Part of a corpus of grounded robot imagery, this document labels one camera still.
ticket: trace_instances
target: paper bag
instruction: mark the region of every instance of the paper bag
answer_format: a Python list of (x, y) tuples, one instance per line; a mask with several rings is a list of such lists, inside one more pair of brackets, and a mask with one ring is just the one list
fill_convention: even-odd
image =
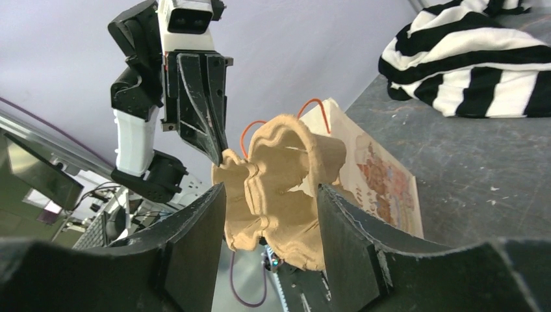
[(232, 250), (264, 237), (285, 262), (323, 270), (318, 184), (332, 184), (368, 213), (422, 237), (415, 178), (332, 100), (302, 118), (282, 114), (258, 128), (242, 159), (223, 152), (212, 182), (224, 182), (225, 236)]
[[(320, 107), (300, 120), (317, 135), (343, 141), (346, 162), (335, 186), (350, 202), (394, 227), (423, 238), (415, 177), (381, 144), (365, 133), (333, 99), (323, 101), (331, 133)], [(309, 187), (300, 187), (305, 192)]]

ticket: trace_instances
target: black plastic part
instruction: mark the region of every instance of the black plastic part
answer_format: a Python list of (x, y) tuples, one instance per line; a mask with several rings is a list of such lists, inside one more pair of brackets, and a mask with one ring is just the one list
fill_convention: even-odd
[(143, 225), (139, 220), (137, 219), (132, 219), (131, 221), (132, 224), (134, 224), (135, 226), (137, 226), (136, 228), (136, 232), (139, 232), (139, 231), (142, 231), (143, 229), (146, 229), (147, 227), (145, 225)]
[(111, 85), (111, 107), (148, 122), (155, 107), (162, 107), (162, 89), (154, 90), (154, 86), (143, 83), (134, 70), (127, 68)]
[(93, 212), (98, 212), (99, 210), (101, 209), (101, 206), (96, 204), (96, 203), (93, 203), (91, 206), (90, 206), (90, 210), (93, 211)]
[(126, 229), (126, 210), (123, 207), (118, 207), (107, 220), (105, 226), (105, 235), (107, 236), (107, 244), (115, 241), (122, 232)]
[(270, 258), (268, 255), (265, 255), (262, 259), (262, 264), (265, 270), (271, 271), (272, 270), (272, 264), (270, 263)]
[(210, 312), (224, 218), (224, 186), (215, 185), (106, 248), (0, 240), (0, 311)]
[(111, 172), (113, 181), (124, 185), (143, 198), (155, 203), (168, 203), (182, 189), (179, 184), (188, 174), (182, 162), (170, 155), (155, 151), (146, 179), (117, 169)]
[(551, 311), (549, 240), (452, 249), (384, 223), (329, 185), (318, 215), (337, 311)]
[[(277, 269), (277, 276), (289, 312), (341, 312), (331, 305), (331, 295), (324, 286), (321, 272), (303, 271), (284, 263)], [(303, 297), (310, 310), (304, 309)]]
[(102, 196), (102, 195), (99, 195), (99, 194), (96, 193), (96, 192), (91, 192), (91, 193), (90, 193), (90, 197), (93, 197), (93, 198), (95, 198), (95, 199), (97, 199), (97, 200), (101, 200), (101, 201), (104, 202), (104, 203), (107, 203), (107, 202), (109, 201), (106, 197), (104, 197), (104, 196)]
[(224, 2), (220, 0), (212, 0), (212, 20), (219, 21), (222, 18), (222, 13), (225, 10)]
[(279, 269), (279, 267), (281, 267), (281, 265), (283, 265), (283, 260), (281, 260), (281, 258), (274, 252), (270, 258), (270, 270), (275, 272)]
[(107, 27), (128, 65), (111, 86), (111, 106), (145, 121), (155, 107), (162, 107), (162, 51), (156, 9), (156, 1), (144, 1), (122, 12)]
[(103, 211), (101, 214), (96, 215), (96, 218), (100, 218), (101, 222), (101, 235), (102, 235), (102, 244), (100, 246), (107, 246), (111, 242), (109, 241), (109, 237), (107, 236), (107, 220), (109, 220), (109, 214), (106, 211)]
[(174, 51), (166, 61), (163, 123), (174, 125), (184, 141), (219, 165), (227, 148), (226, 58), (214, 51)]

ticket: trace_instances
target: white wall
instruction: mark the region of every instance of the white wall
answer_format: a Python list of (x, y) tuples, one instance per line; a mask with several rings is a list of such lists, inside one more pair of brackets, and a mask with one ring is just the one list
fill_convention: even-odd
[[(114, 163), (111, 83), (124, 56), (107, 24), (137, 0), (0, 1), (0, 97), (55, 124)], [(348, 107), (377, 75), (378, 57), (415, 12), (407, 1), (227, 0), (212, 34), (235, 58), (228, 69), (227, 137), (238, 148), (252, 120), (296, 113), (310, 98)], [(0, 103), (0, 111), (25, 118)], [(31, 122), (68, 141), (36, 121)], [(176, 133), (157, 131), (155, 147), (210, 182), (206, 157)]]

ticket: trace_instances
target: printed paper bag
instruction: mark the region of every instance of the printed paper bag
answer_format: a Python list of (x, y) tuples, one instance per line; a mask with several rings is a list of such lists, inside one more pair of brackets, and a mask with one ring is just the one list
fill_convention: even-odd
[[(415, 177), (381, 144), (365, 133), (333, 99), (323, 101), (330, 134), (315, 107), (300, 120), (317, 135), (343, 141), (346, 162), (340, 169), (336, 188), (364, 211), (402, 231), (423, 237)], [(301, 186), (307, 192), (308, 186)]]

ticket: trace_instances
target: striped cloth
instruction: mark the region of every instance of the striped cloth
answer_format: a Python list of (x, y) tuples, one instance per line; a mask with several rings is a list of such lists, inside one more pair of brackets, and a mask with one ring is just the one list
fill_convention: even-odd
[(527, 0), (454, 0), (425, 8), (386, 47), (379, 71), (392, 99), (444, 116), (551, 116), (551, 47), (492, 18)]

